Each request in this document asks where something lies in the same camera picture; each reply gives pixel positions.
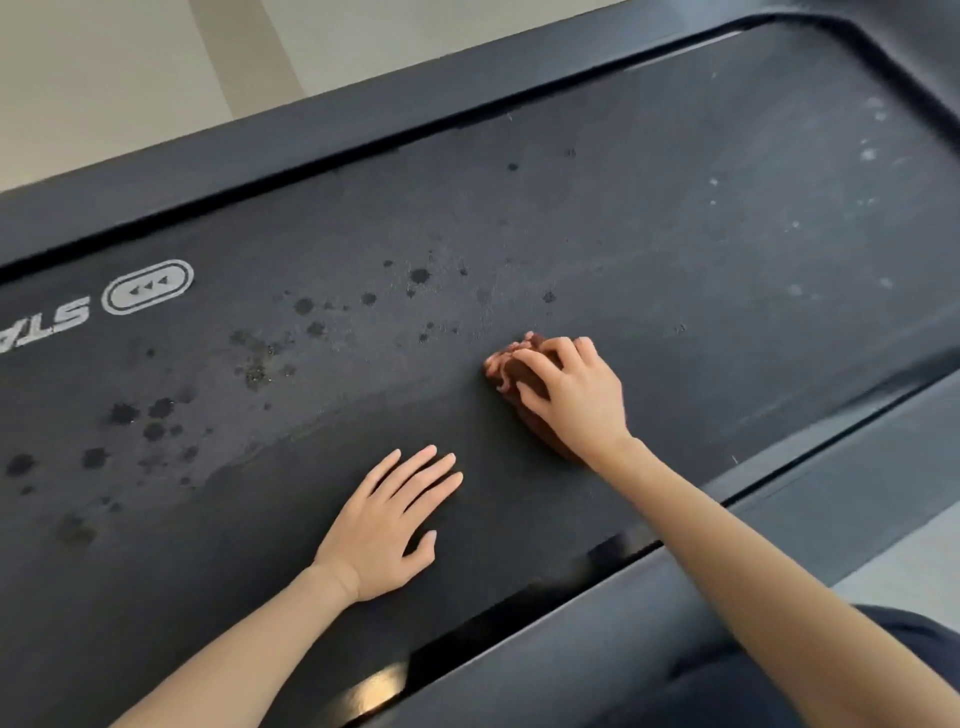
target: floor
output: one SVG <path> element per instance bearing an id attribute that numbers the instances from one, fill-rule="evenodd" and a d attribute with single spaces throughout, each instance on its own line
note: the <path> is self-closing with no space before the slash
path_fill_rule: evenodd
<path id="1" fill-rule="evenodd" d="M 610 0 L 6 0 L 0 190 L 453 53 Z M 960 630 L 960 503 L 839 594 Z"/>

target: oval logo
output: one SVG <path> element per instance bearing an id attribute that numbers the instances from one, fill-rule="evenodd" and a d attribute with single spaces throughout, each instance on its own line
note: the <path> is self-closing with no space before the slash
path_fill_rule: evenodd
<path id="1" fill-rule="evenodd" d="M 188 262 L 167 260 L 114 280 L 100 301 L 107 313 L 126 316 L 182 295 L 192 282 L 193 268 Z"/>

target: left hand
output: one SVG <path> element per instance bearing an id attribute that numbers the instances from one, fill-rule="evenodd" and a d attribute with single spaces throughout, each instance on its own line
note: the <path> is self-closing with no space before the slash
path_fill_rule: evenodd
<path id="1" fill-rule="evenodd" d="M 414 531 L 464 480 L 454 473 L 424 493 L 457 459 L 451 452 L 421 470 L 436 454 L 430 445 L 392 472 L 400 451 L 387 455 L 360 483 L 317 549 L 311 568 L 328 570 L 350 601 L 398 589 L 433 563 L 436 531 L 424 534 L 409 556 L 403 552 Z"/>

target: forearm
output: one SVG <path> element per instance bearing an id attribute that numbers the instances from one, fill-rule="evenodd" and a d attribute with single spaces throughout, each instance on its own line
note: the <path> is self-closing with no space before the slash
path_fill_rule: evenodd
<path id="1" fill-rule="evenodd" d="M 958 724 L 960 697 L 932 670 L 639 441 L 594 465 L 807 720 Z"/>
<path id="2" fill-rule="evenodd" d="M 350 604 L 318 568 L 198 652 L 114 728 L 254 728 L 314 641 Z"/>

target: brown cloth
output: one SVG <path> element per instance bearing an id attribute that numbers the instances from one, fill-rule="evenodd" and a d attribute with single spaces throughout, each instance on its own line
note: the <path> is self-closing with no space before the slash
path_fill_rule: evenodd
<path id="1" fill-rule="evenodd" d="M 516 414 L 525 425 L 533 430 L 535 435 L 561 457 L 574 463 L 583 463 L 584 461 L 574 454 L 573 450 L 564 445 L 563 441 L 557 437 L 557 433 L 543 421 L 540 415 L 534 414 L 523 404 L 520 399 L 520 390 L 516 387 L 516 383 L 522 381 L 544 399 L 550 399 L 543 380 L 522 361 L 514 359 L 514 352 L 521 349 L 533 349 L 538 352 L 544 341 L 546 339 L 538 333 L 527 331 L 523 341 L 515 341 L 499 352 L 488 356 L 484 361 L 484 371 L 487 379 L 496 386 L 496 390 L 503 395 L 503 399 L 514 406 Z M 546 355 L 554 364 L 562 368 L 560 359 L 554 352 L 547 352 Z"/>

